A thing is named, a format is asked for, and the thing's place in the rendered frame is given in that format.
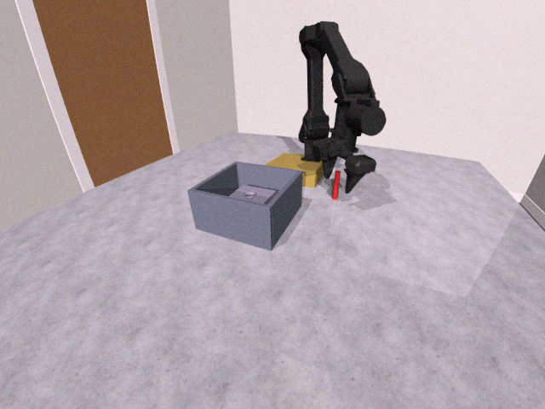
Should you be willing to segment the red peg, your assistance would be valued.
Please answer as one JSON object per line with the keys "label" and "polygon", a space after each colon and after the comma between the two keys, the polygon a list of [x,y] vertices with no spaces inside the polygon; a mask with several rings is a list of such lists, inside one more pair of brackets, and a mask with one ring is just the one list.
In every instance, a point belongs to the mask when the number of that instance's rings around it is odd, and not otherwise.
{"label": "red peg", "polygon": [[334,186],[333,186],[332,199],[337,199],[338,190],[339,190],[340,178],[341,178],[341,172],[340,172],[340,171],[336,171],[336,173],[335,173],[335,180],[334,180]]}

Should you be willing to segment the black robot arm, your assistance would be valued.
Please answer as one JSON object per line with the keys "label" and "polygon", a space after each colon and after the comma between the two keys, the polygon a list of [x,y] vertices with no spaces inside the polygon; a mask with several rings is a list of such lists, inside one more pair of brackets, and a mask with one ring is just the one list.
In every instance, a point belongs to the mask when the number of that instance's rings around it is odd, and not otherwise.
{"label": "black robot arm", "polygon": [[305,157],[301,160],[318,163],[336,155],[344,157],[345,138],[334,139],[333,133],[328,138],[330,117],[324,112],[323,100],[324,56],[327,54],[333,69],[332,88],[337,96],[335,125],[373,136],[384,129],[387,119],[376,99],[370,74],[352,57],[335,22],[320,21],[304,26],[299,33],[299,43],[307,59],[308,103],[298,133],[305,147]]}

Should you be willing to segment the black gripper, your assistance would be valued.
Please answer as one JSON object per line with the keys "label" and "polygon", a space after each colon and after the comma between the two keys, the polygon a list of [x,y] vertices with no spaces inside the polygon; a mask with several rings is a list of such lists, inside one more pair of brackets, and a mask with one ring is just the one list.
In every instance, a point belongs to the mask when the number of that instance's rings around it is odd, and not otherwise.
{"label": "black gripper", "polygon": [[330,157],[326,160],[322,160],[324,168],[324,177],[329,179],[332,171],[335,167],[337,156],[345,159],[346,169],[343,169],[347,174],[346,179],[346,193],[350,191],[359,183],[359,180],[370,172],[376,170],[376,161],[366,155],[357,155],[353,156],[354,153],[358,153],[359,149],[356,148],[357,136],[361,136],[362,132],[352,129],[351,127],[341,127],[335,125],[334,128],[330,129],[330,132],[333,133],[333,138],[340,140],[341,136],[345,138],[346,141],[346,154],[344,157],[336,155],[335,157]]}

